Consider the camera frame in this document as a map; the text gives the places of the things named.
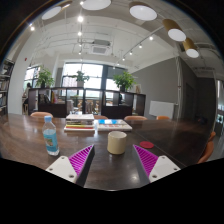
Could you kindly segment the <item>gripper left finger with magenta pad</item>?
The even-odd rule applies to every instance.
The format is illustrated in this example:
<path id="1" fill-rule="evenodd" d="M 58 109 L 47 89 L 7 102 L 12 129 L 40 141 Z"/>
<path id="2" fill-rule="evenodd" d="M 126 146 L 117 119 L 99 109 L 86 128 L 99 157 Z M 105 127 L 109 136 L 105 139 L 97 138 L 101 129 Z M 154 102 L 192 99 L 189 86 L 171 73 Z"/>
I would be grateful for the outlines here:
<path id="1" fill-rule="evenodd" d="M 47 171 L 83 187 L 94 155 L 94 145 L 87 146 L 69 157 L 60 156 Z"/>

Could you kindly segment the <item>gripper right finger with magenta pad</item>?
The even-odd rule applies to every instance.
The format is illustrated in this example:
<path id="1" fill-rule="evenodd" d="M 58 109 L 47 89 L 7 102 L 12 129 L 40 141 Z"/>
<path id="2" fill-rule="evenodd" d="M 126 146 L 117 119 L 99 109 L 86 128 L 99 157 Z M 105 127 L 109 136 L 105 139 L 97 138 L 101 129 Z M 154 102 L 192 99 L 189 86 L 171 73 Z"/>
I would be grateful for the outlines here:
<path id="1" fill-rule="evenodd" d="M 137 145 L 133 146 L 133 157 L 140 182 L 143 185 L 150 184 L 180 170 L 167 156 L 156 156 Z"/>

